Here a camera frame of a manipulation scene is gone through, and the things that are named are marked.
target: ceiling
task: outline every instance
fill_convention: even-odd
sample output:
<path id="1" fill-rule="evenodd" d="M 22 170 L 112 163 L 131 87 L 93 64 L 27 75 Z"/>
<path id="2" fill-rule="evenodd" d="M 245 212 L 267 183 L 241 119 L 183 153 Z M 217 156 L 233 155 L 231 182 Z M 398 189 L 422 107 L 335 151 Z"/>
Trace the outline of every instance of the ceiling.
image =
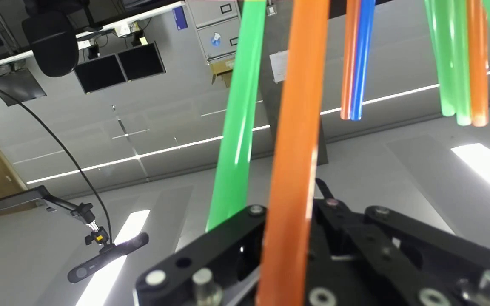
<path id="1" fill-rule="evenodd" d="M 284 2 L 275 0 L 275 3 L 280 10 L 270 17 L 268 27 L 275 20 L 289 19 Z M 342 24 L 342 17 L 330 20 L 325 110 L 338 107 Z M 420 0 L 393 0 L 377 7 L 365 100 L 437 83 L 425 24 Z M 95 93 L 83 93 L 73 73 L 63 78 L 46 78 L 32 59 L 27 61 L 47 93 L 27 102 L 29 107 L 52 127 L 83 168 L 90 166 L 86 173 L 98 189 L 180 175 L 216 163 L 219 146 L 216 136 L 222 131 L 219 110 L 224 109 L 228 97 L 224 83 L 211 80 L 195 30 L 192 27 L 177 30 L 173 15 L 154 17 L 146 36 L 156 41 L 166 73 Z M 439 115 L 439 102 L 433 88 L 369 104 L 360 122 L 342 122 L 336 112 L 326 112 L 323 129 L 328 141 L 338 141 L 435 115 Z M 129 138 L 122 136 L 117 117 Z M 255 126 L 260 131 L 255 132 L 255 156 L 272 151 L 268 122 L 265 105 L 258 104 Z M 68 173 L 73 172 L 73 165 L 46 131 L 22 109 L 6 107 L 1 100 L 0 149 L 23 182 L 37 180 L 57 195 L 86 192 L 81 178 Z"/>

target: wall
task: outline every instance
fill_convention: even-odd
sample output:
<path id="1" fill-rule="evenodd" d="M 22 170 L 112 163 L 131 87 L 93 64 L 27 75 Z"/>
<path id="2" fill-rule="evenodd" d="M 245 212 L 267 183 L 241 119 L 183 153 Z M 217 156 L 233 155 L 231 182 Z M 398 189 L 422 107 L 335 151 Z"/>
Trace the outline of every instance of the wall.
<path id="1" fill-rule="evenodd" d="M 490 126 L 457 127 L 440 119 L 369 134 L 330 144 L 330 163 L 318 177 L 353 211 L 386 206 L 490 246 L 490 187 L 449 151 L 471 141 L 490 146 Z M 265 204 L 268 173 L 268 158 L 253 161 L 250 204 Z M 127 258 L 107 304 L 129 304 L 137 274 L 202 233 L 212 175 L 199 172 L 102 194 L 114 228 L 131 211 L 151 209 L 144 228 L 151 243 Z M 0 217 L 0 304 L 73 304 L 85 284 L 66 284 L 66 270 L 95 253 L 81 245 L 83 234 L 73 219 L 42 209 Z"/>

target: orange tube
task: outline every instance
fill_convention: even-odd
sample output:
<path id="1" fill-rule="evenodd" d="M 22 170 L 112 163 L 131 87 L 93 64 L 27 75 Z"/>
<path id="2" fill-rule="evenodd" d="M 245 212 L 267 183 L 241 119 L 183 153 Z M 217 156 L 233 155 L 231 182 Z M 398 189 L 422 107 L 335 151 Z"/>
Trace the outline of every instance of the orange tube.
<path id="1" fill-rule="evenodd" d="M 294 0 L 258 306 L 301 306 L 323 98 L 328 0 Z"/>
<path id="2" fill-rule="evenodd" d="M 488 29 L 481 0 L 467 0 L 467 58 L 469 58 L 469 93 L 471 122 L 488 122 Z"/>
<path id="3" fill-rule="evenodd" d="M 357 32 L 359 32 L 360 0 L 347 0 L 345 15 L 345 41 L 343 41 L 343 73 L 342 73 L 342 110 L 340 117 L 348 121 L 350 117 L 350 98 L 353 87 L 353 64 L 357 51 Z"/>

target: black cable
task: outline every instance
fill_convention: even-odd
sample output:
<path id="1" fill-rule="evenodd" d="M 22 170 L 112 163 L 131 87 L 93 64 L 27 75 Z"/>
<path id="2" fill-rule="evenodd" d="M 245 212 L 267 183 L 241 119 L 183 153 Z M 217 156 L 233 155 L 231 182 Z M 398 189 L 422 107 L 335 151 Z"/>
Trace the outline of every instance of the black cable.
<path id="1" fill-rule="evenodd" d="M 78 161 L 74 160 L 74 156 L 71 155 L 71 151 L 61 143 L 61 139 L 52 132 L 52 129 L 49 129 L 44 121 L 34 112 L 30 110 L 27 105 L 23 105 L 20 100 L 17 100 L 15 97 L 12 97 L 10 93 L 6 93 L 5 90 L 0 90 L 1 95 L 5 95 L 6 98 L 13 100 L 15 104 L 18 104 L 27 114 L 30 114 L 42 127 L 44 131 L 59 144 L 59 148 L 68 155 L 68 158 L 73 161 L 74 168 L 78 170 L 78 173 L 81 175 L 81 178 L 88 183 L 91 194 L 95 195 L 97 202 L 100 204 L 100 207 L 103 209 L 105 219 L 107 219 L 107 231 L 108 231 L 108 240 L 112 241 L 112 226 L 110 226 L 110 217 L 108 217 L 108 211 L 105 202 L 102 200 L 102 197 L 98 195 L 98 192 L 95 190 L 95 187 L 91 185 L 91 182 L 88 180 L 88 177 L 85 175 L 85 172 L 80 168 Z"/>

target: wire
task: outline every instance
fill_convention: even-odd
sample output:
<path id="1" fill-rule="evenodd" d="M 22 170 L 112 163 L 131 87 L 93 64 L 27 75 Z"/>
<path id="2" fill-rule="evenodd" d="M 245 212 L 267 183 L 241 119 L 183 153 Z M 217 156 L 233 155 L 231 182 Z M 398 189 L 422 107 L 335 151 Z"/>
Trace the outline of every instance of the wire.
<path id="1" fill-rule="evenodd" d="M 107 206 L 102 200 L 102 197 L 98 195 L 98 192 L 95 190 L 95 187 L 91 185 L 90 178 L 85 175 L 85 172 L 78 165 L 78 161 L 74 160 L 74 156 L 71 155 L 71 151 L 61 143 L 61 139 L 52 132 L 52 129 L 49 129 L 46 126 L 46 122 L 34 110 L 30 110 L 27 105 L 23 105 L 20 100 L 17 100 L 15 97 L 12 97 L 10 93 L 6 93 L 1 88 L 0 88 L 0 93 L 5 95 L 6 98 L 13 100 L 15 104 L 18 104 L 27 114 L 30 114 L 42 126 L 42 129 L 59 144 L 59 148 L 68 155 L 68 158 L 73 161 L 73 165 L 78 170 L 78 173 L 81 175 L 81 178 L 88 183 L 88 187 L 90 187 L 91 194 L 95 195 L 97 202 L 103 209 L 105 219 L 107 219 L 108 241 L 112 241 L 112 226 L 110 226 L 110 217 L 108 217 Z"/>

